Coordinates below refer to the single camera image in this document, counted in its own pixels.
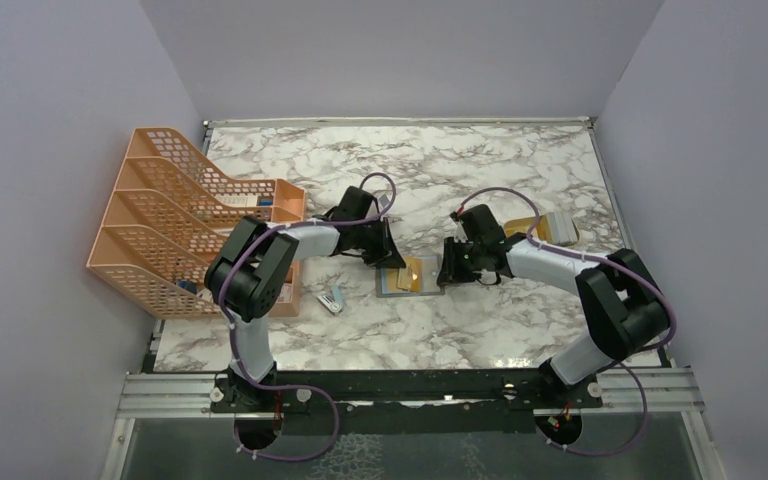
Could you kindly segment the grey card holder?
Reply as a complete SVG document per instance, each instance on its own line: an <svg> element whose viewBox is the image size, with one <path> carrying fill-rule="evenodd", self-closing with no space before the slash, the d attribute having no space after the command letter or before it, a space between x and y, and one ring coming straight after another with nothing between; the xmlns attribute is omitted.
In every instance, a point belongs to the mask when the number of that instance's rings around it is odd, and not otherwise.
<svg viewBox="0 0 768 480"><path fill-rule="evenodd" d="M437 284L442 265L439 255L405 257L404 260L404 268L378 270L378 298L440 296L445 293L445 288Z"/></svg>

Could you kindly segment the gold credit card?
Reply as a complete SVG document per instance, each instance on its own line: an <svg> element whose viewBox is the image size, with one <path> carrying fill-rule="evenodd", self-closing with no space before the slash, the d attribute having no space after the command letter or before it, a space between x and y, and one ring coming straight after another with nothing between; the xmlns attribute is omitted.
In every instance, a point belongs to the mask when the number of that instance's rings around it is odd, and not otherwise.
<svg viewBox="0 0 768 480"><path fill-rule="evenodd" d="M400 292L398 287L399 269L383 269L381 272L381 289L385 295Z"/></svg>
<svg viewBox="0 0 768 480"><path fill-rule="evenodd" d="M419 292L422 288L423 262L417 257L406 257L405 266L400 268L398 287L402 291Z"/></svg>

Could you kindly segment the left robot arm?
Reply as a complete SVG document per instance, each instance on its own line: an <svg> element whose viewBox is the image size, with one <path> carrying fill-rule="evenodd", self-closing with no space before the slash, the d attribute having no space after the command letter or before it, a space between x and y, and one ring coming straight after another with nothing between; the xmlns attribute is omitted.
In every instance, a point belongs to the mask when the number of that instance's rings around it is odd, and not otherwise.
<svg viewBox="0 0 768 480"><path fill-rule="evenodd" d="M262 410L273 401L268 317L294 264L355 251L368 267L406 266L386 209L369 213L377 203L373 194L350 186L337 206L308 221L271 225L245 216L209 265L204 283L228 322L230 369L240 378L235 393L248 409Z"/></svg>

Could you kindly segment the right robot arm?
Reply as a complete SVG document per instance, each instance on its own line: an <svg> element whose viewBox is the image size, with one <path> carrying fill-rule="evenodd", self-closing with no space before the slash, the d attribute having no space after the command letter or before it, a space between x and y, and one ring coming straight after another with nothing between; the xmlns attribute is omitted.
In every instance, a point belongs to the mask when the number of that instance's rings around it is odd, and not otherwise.
<svg viewBox="0 0 768 480"><path fill-rule="evenodd" d="M538 368L539 398L560 407L577 385L605 367L642 351L673 322L659 289L636 252L607 256L573 254L524 234L506 235L484 204L452 218L459 236L443 243L440 286L481 282L492 275L542 282L576 295L586 331Z"/></svg>

